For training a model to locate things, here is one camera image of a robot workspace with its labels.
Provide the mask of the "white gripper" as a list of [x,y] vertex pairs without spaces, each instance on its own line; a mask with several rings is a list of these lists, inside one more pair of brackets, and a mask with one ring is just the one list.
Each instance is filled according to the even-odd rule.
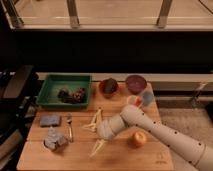
[[95,156],[101,150],[101,148],[106,143],[105,140],[111,140],[116,136],[116,133],[114,131],[114,123],[108,119],[100,122],[98,126],[96,123],[90,123],[83,125],[82,128],[89,131],[97,130],[97,134],[101,138],[95,142],[93,149],[90,153],[91,157]]

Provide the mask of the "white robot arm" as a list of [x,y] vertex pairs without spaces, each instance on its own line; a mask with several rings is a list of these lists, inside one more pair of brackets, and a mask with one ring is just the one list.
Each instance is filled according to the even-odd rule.
[[126,105],[120,113],[97,124],[99,139],[90,156],[94,156],[107,141],[112,140],[129,127],[138,127],[169,147],[199,171],[213,171],[213,148],[168,126],[153,121],[140,108]]

